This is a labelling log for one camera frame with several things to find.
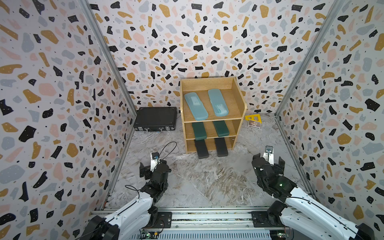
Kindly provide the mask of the black pencil case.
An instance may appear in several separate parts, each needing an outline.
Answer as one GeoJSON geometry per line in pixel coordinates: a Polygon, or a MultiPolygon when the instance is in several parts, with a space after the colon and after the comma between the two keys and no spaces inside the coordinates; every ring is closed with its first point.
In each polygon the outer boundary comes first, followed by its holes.
{"type": "Polygon", "coordinates": [[[205,159],[209,157],[209,152],[205,140],[194,140],[198,158],[205,159]]]}
{"type": "Polygon", "coordinates": [[[226,144],[225,138],[215,138],[215,146],[218,157],[227,157],[228,156],[228,148],[226,144]]]}

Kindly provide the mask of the dark green pencil case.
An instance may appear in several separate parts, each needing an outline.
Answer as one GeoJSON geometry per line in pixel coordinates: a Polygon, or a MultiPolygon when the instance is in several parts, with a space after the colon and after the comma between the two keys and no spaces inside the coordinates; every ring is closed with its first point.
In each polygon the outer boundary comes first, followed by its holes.
{"type": "Polygon", "coordinates": [[[203,122],[192,123],[192,127],[196,141],[205,140],[207,138],[207,133],[203,122]]]}
{"type": "Polygon", "coordinates": [[[213,125],[215,127],[215,130],[216,130],[216,133],[217,133],[217,136],[219,138],[221,137],[227,137],[230,135],[230,131],[227,127],[227,124],[225,121],[214,121],[213,122],[213,125]]]}

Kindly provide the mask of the light blue pencil case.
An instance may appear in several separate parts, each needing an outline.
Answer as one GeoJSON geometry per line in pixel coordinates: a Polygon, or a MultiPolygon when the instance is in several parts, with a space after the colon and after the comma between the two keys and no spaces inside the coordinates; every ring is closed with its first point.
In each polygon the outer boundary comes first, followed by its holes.
{"type": "Polygon", "coordinates": [[[217,117],[225,117],[229,114],[229,109],[224,100],[223,94],[219,89],[208,90],[210,102],[217,117]]]}
{"type": "Polygon", "coordinates": [[[185,94],[185,100],[196,121],[203,121],[209,117],[209,114],[197,93],[191,92],[185,94]]]}

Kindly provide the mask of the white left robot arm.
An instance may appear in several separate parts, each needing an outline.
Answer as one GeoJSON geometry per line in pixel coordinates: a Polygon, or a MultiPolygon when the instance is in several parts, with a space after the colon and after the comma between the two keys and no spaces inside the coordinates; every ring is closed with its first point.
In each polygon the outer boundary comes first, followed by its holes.
{"type": "Polygon", "coordinates": [[[140,164],[140,177],[147,182],[141,189],[130,187],[137,193],[129,203],[105,216],[93,217],[85,227],[80,240],[123,240],[139,230],[157,223],[155,204],[168,188],[168,175],[172,170],[158,152],[151,153],[151,164],[140,164]]]}

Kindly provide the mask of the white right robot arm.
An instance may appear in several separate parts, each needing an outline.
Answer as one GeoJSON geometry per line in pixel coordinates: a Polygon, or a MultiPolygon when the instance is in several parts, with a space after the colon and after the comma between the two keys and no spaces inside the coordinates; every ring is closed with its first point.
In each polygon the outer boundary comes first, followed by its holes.
{"type": "Polygon", "coordinates": [[[285,161],[274,160],[274,149],[266,146],[256,154],[252,167],[258,186],[275,202],[266,212],[272,226],[292,228],[313,240],[373,240],[374,230],[366,224],[356,225],[308,195],[296,183],[284,176],[285,161]]]}

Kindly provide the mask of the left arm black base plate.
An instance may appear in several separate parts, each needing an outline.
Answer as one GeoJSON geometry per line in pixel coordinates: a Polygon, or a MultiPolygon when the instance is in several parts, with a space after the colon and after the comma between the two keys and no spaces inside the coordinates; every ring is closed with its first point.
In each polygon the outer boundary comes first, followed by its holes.
{"type": "Polygon", "coordinates": [[[172,225],[172,212],[157,212],[150,216],[146,229],[170,229],[172,225]]]}

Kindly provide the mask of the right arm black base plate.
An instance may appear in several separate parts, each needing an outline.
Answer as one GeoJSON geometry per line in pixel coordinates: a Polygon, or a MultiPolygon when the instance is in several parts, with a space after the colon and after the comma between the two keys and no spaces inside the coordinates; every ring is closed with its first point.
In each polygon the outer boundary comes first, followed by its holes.
{"type": "Polygon", "coordinates": [[[285,225],[279,218],[270,220],[267,211],[253,211],[251,212],[252,222],[254,228],[284,228],[285,225]]]}

